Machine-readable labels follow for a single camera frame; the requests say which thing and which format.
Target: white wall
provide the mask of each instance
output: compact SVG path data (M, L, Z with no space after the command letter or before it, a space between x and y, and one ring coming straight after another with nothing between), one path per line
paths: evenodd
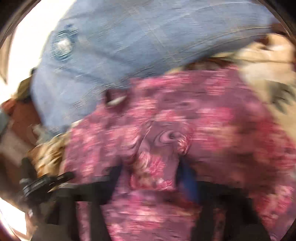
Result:
M10 98L10 90L0 76L0 104Z
M75 0L41 0L18 25L12 41L9 65L8 87L13 94L18 84L29 77L30 70L37 66L41 51L50 32ZM0 83L0 101L3 88Z

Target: blue denim shirt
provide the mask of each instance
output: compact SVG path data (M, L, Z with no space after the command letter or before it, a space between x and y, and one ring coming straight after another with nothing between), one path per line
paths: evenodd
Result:
M77 0L48 38L33 101L58 134L91 113L105 89L241 48L274 21L249 0Z

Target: floral fabric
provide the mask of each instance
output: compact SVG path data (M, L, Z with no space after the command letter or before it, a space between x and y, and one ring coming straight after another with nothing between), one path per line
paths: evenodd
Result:
M248 190L272 240L280 240L296 217L295 146L236 67L132 83L118 106L101 104L73 128L64 161L77 183L124 163L112 200L102 206L112 240L190 239L200 207L183 200L176 185L180 155L199 180ZM88 241L87 204L78 209ZM221 223L223 211L216 216ZM217 227L214 240L223 225Z

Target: pink floral shirt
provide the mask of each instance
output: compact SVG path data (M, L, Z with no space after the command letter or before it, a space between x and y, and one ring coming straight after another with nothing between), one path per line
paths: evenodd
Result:
M295 146L235 66L132 80L128 91L109 90L106 101L123 95L72 130L64 161L77 183L124 163L112 200L102 206L113 241L190 239L200 207L176 186L180 155L199 180L247 189L272 240L283 237L296 217ZM81 239L89 241L87 205L78 207ZM217 230L213 238L220 236Z

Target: beige fabric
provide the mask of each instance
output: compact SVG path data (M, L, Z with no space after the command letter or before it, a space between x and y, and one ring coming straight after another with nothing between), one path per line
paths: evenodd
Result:
M16 99L24 100L30 96L30 85L31 85L32 76L23 80L17 89Z
M293 85L296 80L294 65L295 46L278 34L268 35L269 44L252 43L229 57L240 68L241 78L252 87L257 96L267 103L272 115L287 134L296 142L296 103L282 106L287 114L278 111L270 104L270 85L280 82Z
M28 153L28 156L33 160L38 177L44 174L52 176L59 174L59 167L63 159L68 137L68 132L59 134L50 141L38 145Z

